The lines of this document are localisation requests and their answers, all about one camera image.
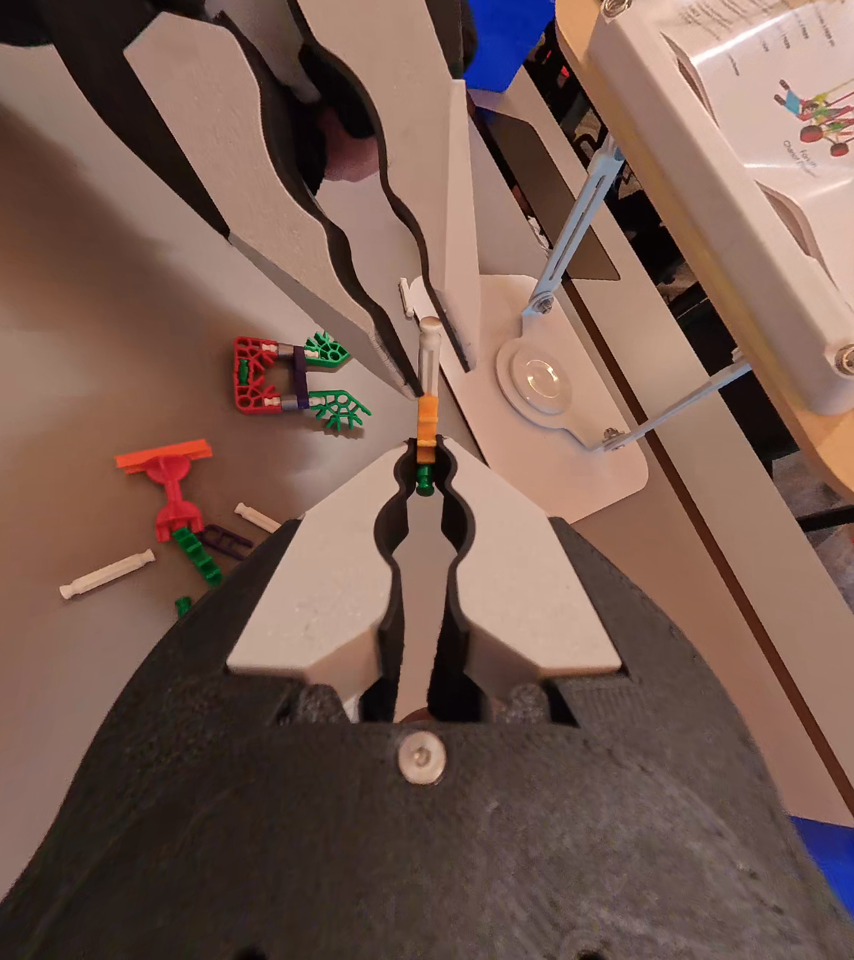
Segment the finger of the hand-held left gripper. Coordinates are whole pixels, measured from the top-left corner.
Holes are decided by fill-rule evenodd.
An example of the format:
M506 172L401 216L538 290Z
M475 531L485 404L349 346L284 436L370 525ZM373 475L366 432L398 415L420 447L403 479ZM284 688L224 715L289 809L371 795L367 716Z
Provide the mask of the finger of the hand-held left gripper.
M349 240L297 163L287 89L233 21L158 13L124 55L228 226L228 239L373 374L421 381Z
M464 74L467 2L301 1L308 50L373 126L381 186L419 251L422 279L464 371L478 361L481 284Z

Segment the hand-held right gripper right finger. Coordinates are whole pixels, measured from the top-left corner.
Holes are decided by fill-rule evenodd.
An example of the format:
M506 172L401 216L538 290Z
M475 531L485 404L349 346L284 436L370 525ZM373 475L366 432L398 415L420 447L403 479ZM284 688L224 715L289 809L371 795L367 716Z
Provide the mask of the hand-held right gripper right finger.
M455 550L428 687L441 722L479 722L519 687L623 667L548 514L457 442L436 446L441 532Z

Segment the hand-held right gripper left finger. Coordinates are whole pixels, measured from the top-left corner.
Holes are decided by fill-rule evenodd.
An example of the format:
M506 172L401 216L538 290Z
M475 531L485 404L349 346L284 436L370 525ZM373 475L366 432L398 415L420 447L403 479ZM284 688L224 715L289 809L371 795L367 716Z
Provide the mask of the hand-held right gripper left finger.
M227 668L326 686L361 720L392 722L405 632L395 553L412 492L408 440L308 510Z

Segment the purple connector piece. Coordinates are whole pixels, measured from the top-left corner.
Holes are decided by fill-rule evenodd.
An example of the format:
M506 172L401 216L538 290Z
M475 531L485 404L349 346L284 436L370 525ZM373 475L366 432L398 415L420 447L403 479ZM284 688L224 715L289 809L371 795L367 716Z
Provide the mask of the purple connector piece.
M252 540L215 523L207 524L196 536L207 549L238 562L255 548Z

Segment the plain blue plastic bin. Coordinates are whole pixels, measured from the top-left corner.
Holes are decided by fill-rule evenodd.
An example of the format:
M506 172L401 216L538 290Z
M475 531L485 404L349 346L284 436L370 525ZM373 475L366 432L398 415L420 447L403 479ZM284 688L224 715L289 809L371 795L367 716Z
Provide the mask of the plain blue plastic bin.
M546 26L555 1L469 1L478 47L464 80L470 90L508 89Z

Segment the red purple green connector assembly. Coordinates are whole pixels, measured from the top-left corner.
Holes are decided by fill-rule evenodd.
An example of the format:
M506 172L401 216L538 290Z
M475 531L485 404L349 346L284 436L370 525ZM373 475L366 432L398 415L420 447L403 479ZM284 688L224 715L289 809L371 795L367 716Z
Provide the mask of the red purple green connector assembly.
M324 330L301 344L261 337L233 342L232 390L236 409L247 416L311 414L328 430L364 426L373 413L347 390L311 390L309 372L336 371L351 358Z

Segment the person's left hand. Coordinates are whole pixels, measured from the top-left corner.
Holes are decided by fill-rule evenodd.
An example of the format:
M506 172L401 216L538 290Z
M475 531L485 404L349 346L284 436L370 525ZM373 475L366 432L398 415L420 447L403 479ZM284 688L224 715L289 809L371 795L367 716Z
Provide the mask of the person's left hand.
M376 137L353 136L330 109L319 114L316 123L324 141L326 181L360 183L379 174Z

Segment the orange red connector piece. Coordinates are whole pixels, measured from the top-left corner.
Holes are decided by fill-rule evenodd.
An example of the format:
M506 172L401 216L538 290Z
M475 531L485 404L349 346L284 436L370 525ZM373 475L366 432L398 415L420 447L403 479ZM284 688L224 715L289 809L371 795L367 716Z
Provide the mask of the orange red connector piece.
M204 530L203 512L184 497L181 483L190 474L193 462L212 456L210 444L201 438L114 457L116 468L124 474L145 474L151 482L163 489L166 503L158 510L154 522L156 538L160 544L168 543L175 532L182 528L193 534Z

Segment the white document stand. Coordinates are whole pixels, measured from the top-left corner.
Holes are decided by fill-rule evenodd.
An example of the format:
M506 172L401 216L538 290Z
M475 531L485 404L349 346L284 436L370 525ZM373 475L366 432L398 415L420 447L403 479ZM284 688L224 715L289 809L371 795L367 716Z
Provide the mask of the white document stand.
M568 65L793 439L854 504L854 314L801 250L654 29L647 2L556 2Z

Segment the toy models picture leaflet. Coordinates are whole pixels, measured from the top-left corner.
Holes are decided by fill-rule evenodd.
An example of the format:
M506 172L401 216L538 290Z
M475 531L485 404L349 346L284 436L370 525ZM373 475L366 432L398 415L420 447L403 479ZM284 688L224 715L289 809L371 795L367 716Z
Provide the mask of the toy models picture leaflet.
M854 1L657 2L650 17L854 311Z

